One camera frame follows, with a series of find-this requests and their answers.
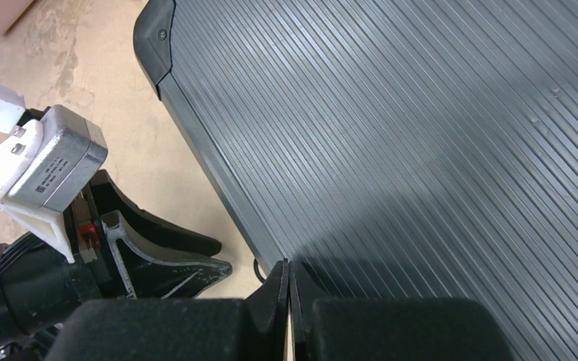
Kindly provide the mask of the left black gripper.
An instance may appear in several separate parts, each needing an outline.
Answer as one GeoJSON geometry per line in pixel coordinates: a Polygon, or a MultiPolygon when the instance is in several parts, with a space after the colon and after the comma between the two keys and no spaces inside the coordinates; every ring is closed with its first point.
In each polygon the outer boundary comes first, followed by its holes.
{"type": "Polygon", "coordinates": [[[193,298],[232,274],[230,263],[212,258],[222,243],[141,209],[106,170],[90,189],[95,205],[79,196],[63,214],[73,263],[31,232],[0,242],[0,347],[89,300],[118,297],[120,281],[128,298],[193,298]]]}

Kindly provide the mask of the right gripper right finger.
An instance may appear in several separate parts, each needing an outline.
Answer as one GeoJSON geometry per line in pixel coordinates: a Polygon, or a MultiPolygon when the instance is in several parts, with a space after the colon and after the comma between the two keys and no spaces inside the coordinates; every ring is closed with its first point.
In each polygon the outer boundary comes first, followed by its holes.
{"type": "Polygon", "coordinates": [[[507,338],[481,304],[462,298],[340,298],[290,262],[298,360],[512,360],[507,338]]]}

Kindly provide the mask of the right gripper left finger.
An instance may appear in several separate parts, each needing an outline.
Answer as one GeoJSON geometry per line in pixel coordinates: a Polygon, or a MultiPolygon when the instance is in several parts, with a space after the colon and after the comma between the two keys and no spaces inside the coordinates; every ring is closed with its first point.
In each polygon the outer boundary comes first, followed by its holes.
{"type": "Polygon", "coordinates": [[[48,360],[281,360],[288,262],[246,299],[95,300],[64,324],[48,360]]]}

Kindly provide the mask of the black foam-lined carry case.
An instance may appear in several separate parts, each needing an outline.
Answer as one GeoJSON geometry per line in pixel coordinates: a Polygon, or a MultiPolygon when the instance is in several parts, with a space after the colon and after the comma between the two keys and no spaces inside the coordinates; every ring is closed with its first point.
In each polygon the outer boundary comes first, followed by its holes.
{"type": "Polygon", "coordinates": [[[132,42],[263,265],[578,360],[578,1],[149,1],[132,42]]]}

